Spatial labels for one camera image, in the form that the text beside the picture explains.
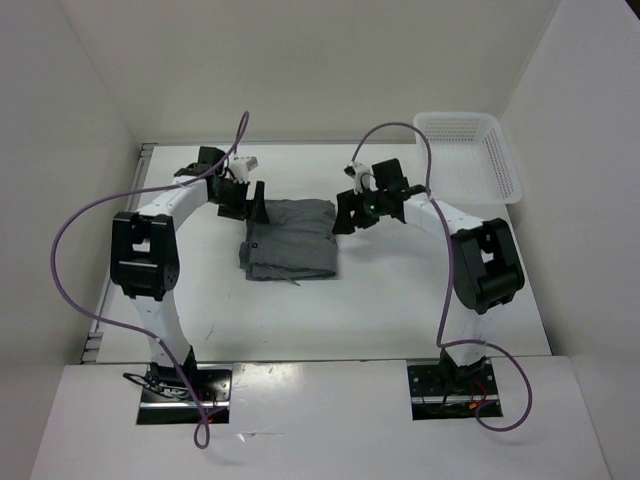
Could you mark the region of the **grey shorts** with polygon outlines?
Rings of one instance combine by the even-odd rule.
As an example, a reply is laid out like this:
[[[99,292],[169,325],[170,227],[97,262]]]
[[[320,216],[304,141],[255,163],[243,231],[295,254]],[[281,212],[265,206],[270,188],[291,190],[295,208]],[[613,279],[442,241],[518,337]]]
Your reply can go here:
[[[338,274],[338,243],[332,229],[333,202],[322,199],[267,200],[267,224],[249,221],[239,263],[249,281],[332,279]]]

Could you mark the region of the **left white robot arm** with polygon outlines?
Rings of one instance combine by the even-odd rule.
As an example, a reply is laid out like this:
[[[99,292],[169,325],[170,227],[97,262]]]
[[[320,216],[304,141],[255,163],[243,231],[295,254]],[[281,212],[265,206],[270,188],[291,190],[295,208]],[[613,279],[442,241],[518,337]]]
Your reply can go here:
[[[176,233],[207,203],[235,220],[268,223],[265,184],[259,181],[248,198],[254,156],[227,155],[202,146],[196,162],[175,172],[168,190],[136,211],[115,215],[112,222],[110,277],[138,312],[148,338],[151,363],[145,376],[125,377],[165,398],[185,400],[196,394],[200,376],[193,347],[183,333],[173,290],[180,261]]]

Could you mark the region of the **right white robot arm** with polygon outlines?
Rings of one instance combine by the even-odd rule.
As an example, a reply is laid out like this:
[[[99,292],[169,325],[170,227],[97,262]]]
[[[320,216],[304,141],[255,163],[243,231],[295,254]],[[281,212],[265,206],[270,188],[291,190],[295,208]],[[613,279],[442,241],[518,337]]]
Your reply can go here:
[[[345,174],[351,189],[337,196],[336,235],[367,229],[385,216],[445,242],[448,284],[444,318],[436,334],[438,378],[447,393],[460,393],[480,375],[487,341],[503,307],[524,286],[524,273],[508,224],[482,220],[410,184],[400,162],[354,162]]]

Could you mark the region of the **white plastic basket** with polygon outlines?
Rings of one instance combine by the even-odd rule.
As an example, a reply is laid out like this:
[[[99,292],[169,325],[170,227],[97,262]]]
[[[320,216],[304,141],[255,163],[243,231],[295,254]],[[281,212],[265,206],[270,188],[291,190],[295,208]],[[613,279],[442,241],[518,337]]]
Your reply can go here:
[[[449,202],[510,205],[523,197],[498,119],[477,112],[423,112],[414,116],[417,147],[432,152],[430,186]]]

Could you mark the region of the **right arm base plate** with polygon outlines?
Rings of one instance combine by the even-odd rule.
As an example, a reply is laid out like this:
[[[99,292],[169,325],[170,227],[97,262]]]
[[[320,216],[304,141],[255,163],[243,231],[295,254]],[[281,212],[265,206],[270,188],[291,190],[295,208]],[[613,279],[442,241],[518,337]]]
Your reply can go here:
[[[437,360],[407,364],[413,421],[502,417],[492,365],[487,363],[471,380],[446,387]]]

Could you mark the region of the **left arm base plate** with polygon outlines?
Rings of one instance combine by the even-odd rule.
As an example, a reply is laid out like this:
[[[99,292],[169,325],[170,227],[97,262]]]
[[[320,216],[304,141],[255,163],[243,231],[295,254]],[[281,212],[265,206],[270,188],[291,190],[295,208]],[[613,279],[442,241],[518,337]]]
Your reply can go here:
[[[187,389],[180,383],[150,384],[150,373],[144,376],[128,374],[142,389],[136,424],[196,425],[200,415]],[[209,415],[209,424],[227,424],[233,379],[231,364],[199,364],[193,386],[197,397]]]

